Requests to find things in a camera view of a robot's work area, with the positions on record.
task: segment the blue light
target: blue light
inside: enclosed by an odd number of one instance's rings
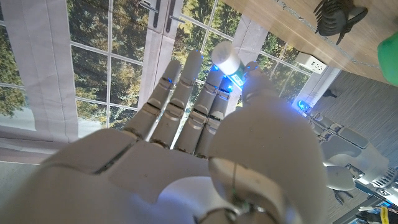
[[[297,102],[297,106],[304,112],[307,112],[309,109],[311,109],[310,105],[308,105],[306,102],[299,100]]]

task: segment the electrical outlet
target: electrical outlet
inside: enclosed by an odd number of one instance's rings
[[[301,64],[301,66],[319,74],[321,74],[326,68],[326,65],[314,56],[302,52],[298,53],[295,61]]]

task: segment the window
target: window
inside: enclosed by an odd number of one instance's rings
[[[181,19],[186,23],[178,25],[173,58],[184,63],[189,51],[200,50],[203,63],[198,80],[205,81],[211,51],[221,41],[233,41],[241,14],[219,0],[184,0]]]
[[[0,23],[0,51],[0,126],[36,131],[4,23]]]
[[[67,1],[79,137],[136,114],[149,16],[139,2]]]

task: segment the robotic hand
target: robotic hand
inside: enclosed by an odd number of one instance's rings
[[[331,172],[328,171],[328,180],[332,181],[328,187],[336,190],[357,187],[367,194],[398,205],[398,172],[388,166],[387,158],[365,137],[330,120],[305,102],[299,101],[298,107],[307,115],[318,138],[325,156],[324,165],[333,167]],[[339,177],[333,179],[331,176],[337,173]],[[364,186],[368,184],[377,189],[377,194]]]
[[[320,223],[319,144],[256,62],[244,68],[243,108],[225,118],[231,82],[212,68],[169,150],[202,58],[190,52],[167,105],[177,61],[123,131],[102,129],[44,161],[0,223]]]

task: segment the robot finger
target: robot finger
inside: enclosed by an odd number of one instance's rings
[[[212,66],[198,99],[193,105],[191,113],[174,145],[174,149],[193,154],[200,133],[208,120],[211,105],[219,92],[223,76],[223,72],[217,66]]]
[[[167,104],[150,142],[165,149],[170,149],[175,133],[184,115],[185,108],[193,85],[198,77],[203,56],[198,50],[192,50],[181,72],[180,81],[177,83],[170,102]]]
[[[124,130],[133,133],[138,139],[147,140],[148,135],[155,125],[156,119],[162,112],[167,98],[177,81],[181,71],[181,64],[172,60],[160,78],[154,91],[141,110],[125,125]]]

